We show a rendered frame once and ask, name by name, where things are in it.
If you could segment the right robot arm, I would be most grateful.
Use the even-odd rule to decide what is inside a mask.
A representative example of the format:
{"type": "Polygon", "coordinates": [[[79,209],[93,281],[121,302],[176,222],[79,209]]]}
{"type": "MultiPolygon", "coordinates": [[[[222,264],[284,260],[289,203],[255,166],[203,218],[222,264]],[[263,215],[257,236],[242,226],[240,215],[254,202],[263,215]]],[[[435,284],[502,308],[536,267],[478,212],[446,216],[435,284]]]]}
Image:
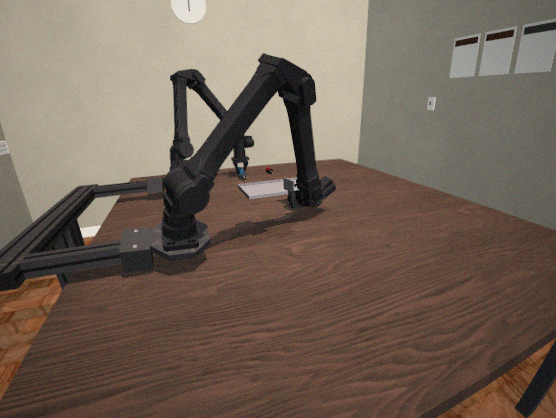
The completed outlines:
{"type": "Polygon", "coordinates": [[[258,61],[255,74],[196,154],[164,178],[165,251],[199,247],[194,214],[207,206],[221,165],[278,90],[286,106],[297,165],[296,200],[303,197],[306,206],[316,208],[336,189],[327,176],[319,179],[316,167],[310,111],[316,102],[312,76],[284,58],[263,53],[258,61]]]}

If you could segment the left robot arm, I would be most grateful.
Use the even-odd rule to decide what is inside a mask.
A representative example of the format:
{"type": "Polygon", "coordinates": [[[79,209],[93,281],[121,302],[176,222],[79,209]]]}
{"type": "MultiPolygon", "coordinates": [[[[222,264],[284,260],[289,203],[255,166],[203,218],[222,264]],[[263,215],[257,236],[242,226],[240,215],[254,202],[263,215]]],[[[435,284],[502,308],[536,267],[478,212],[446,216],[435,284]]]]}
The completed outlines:
{"type": "MultiPolygon", "coordinates": [[[[170,76],[173,84],[174,96],[174,140],[170,148],[170,170],[180,167],[184,159],[189,158],[194,153],[193,145],[190,143],[187,125],[187,87],[193,89],[221,120],[227,110],[210,91],[205,83],[206,79],[196,69],[177,71],[170,76]],[[187,83],[188,80],[188,83],[187,83]],[[197,82],[198,81],[198,84],[197,82]],[[195,83],[196,82],[196,83],[195,83]],[[202,84],[201,84],[202,83],[202,84]],[[177,141],[177,139],[180,139],[177,141]],[[180,143],[180,144],[179,144],[180,143]],[[172,154],[175,153],[175,154],[172,154]]],[[[249,148],[254,146],[252,136],[243,135],[235,146],[235,149],[249,148]],[[243,147],[244,145],[244,147],[243,147]]],[[[244,149],[245,150],[245,149],[244,149]]]]}

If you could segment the white l-shaped bracket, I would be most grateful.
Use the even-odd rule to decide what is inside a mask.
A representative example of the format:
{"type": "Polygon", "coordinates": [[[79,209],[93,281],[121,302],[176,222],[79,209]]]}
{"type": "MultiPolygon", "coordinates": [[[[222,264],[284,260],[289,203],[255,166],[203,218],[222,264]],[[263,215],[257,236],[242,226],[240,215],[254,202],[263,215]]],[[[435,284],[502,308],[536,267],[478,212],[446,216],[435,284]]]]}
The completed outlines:
{"type": "Polygon", "coordinates": [[[284,178],[284,189],[285,190],[288,190],[288,191],[297,191],[297,190],[299,190],[297,188],[297,186],[295,187],[295,189],[294,189],[294,187],[295,187],[295,181],[284,178]]]}

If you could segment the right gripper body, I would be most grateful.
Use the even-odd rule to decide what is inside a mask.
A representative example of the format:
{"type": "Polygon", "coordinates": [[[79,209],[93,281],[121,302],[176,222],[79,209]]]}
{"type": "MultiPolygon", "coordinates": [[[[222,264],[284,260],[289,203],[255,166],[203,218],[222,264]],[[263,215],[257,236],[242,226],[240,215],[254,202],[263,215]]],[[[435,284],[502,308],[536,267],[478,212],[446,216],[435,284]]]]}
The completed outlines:
{"type": "Polygon", "coordinates": [[[303,202],[303,197],[302,197],[302,200],[296,200],[295,191],[290,191],[289,192],[289,199],[290,199],[290,203],[291,203],[292,208],[306,207],[306,205],[303,202]]]}

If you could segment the white shallow tray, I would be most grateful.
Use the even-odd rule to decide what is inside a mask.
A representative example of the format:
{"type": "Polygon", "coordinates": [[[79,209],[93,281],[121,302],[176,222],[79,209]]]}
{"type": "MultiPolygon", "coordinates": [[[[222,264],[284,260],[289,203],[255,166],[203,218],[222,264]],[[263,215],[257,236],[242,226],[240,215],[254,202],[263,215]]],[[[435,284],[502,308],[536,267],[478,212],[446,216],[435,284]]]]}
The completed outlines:
{"type": "Polygon", "coordinates": [[[238,188],[249,200],[288,194],[284,179],[238,184],[238,188]]]}

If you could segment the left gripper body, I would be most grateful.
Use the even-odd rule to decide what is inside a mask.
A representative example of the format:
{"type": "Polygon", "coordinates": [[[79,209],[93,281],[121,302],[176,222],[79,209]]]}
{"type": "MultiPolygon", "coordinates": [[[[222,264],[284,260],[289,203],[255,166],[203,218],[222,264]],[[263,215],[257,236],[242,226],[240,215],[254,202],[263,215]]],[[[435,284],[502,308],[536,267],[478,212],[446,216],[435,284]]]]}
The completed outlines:
{"type": "Polygon", "coordinates": [[[244,149],[241,149],[241,151],[239,151],[239,149],[235,149],[235,158],[237,158],[237,159],[236,160],[231,159],[233,161],[233,163],[248,163],[247,160],[249,160],[249,157],[246,158],[246,156],[245,156],[245,150],[244,149]]]}

